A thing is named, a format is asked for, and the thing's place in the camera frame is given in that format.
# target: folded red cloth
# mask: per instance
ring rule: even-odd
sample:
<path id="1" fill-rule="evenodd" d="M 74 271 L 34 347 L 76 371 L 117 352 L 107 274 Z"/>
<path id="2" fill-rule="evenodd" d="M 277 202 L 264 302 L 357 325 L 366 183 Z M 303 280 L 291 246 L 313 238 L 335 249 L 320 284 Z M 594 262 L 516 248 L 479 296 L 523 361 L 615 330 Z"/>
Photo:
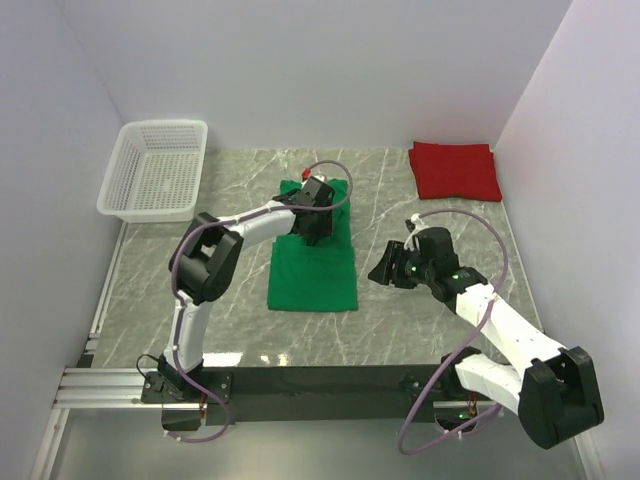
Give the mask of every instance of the folded red cloth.
<path id="1" fill-rule="evenodd" d="M 421 199 L 460 197 L 502 201 L 489 145 L 413 142 L 409 164 Z"/>

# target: green fabric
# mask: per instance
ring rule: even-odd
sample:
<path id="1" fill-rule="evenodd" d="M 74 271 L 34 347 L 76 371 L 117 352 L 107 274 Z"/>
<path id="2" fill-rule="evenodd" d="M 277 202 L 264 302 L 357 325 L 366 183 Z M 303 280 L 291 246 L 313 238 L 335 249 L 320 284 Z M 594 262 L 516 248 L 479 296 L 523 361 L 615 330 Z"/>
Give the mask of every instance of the green fabric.
<path id="1" fill-rule="evenodd" d="M 347 193 L 345 180 L 330 180 L 334 202 Z M 300 188 L 300 183 L 283 180 L 280 192 Z M 297 235 L 278 237 L 271 251 L 270 310 L 292 312 L 343 312 L 358 309 L 355 253 L 351 245 L 351 205 L 346 202 L 333 211 L 333 235 L 309 247 Z"/>

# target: plastic basket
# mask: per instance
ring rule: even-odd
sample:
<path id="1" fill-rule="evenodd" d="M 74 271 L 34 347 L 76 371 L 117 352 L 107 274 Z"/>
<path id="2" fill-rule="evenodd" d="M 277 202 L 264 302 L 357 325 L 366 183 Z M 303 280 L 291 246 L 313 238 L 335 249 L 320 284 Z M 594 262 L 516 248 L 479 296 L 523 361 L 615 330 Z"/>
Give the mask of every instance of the plastic basket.
<path id="1" fill-rule="evenodd" d="M 129 223 L 191 220 L 207 130 L 198 120 L 126 124 L 109 160 L 98 211 Z"/>

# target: gray marble tabletop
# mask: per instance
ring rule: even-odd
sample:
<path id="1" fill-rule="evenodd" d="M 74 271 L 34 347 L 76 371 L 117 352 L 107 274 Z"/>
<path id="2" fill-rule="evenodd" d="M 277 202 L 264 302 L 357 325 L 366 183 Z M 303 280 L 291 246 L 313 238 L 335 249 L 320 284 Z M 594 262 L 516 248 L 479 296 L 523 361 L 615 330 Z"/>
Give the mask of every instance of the gray marble tabletop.
<path id="1" fill-rule="evenodd" d="M 431 297 L 427 287 L 401 290 L 367 280 L 387 241 L 404 240 L 404 220 L 416 212 L 465 208 L 482 215 L 505 237 L 511 268 L 502 296 L 540 327 L 517 257 L 503 205 L 461 199 L 419 200 L 406 150 L 242 150 L 205 158 L 197 211 L 236 214 L 258 207 L 284 178 L 299 179 L 318 159 L 339 159 L 353 173 L 351 228 L 358 275 L 358 311 L 291 313 L 267 309 L 271 243 L 243 253 L 234 280 L 214 305 L 204 339 L 207 363 L 220 365 L 354 365 L 439 363 L 471 326 Z M 319 172 L 342 177 L 333 166 Z M 501 269 L 492 235 L 470 217 L 438 214 L 463 265 L 488 278 Z M 132 367 L 138 355 L 158 355 L 169 338 L 173 297 L 167 263 L 187 224 L 129 225 L 102 318 L 94 367 Z M 494 359 L 484 338 L 475 345 Z"/>

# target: black cable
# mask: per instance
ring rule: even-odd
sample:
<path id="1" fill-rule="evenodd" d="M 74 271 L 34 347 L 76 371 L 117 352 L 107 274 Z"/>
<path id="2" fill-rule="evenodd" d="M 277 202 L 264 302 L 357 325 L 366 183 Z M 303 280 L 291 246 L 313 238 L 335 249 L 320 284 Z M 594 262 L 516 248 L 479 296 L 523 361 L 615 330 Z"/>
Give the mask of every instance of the black cable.
<path id="1" fill-rule="evenodd" d="M 142 360 L 144 357 L 150 358 L 151 360 L 156 362 L 156 364 L 160 363 L 160 359 L 158 357 L 154 357 L 153 355 L 149 355 L 148 353 L 143 353 L 136 359 L 136 370 L 138 370 L 138 373 L 142 375 L 142 377 L 146 380 L 147 375 L 142 370 L 140 370 L 140 360 Z"/>

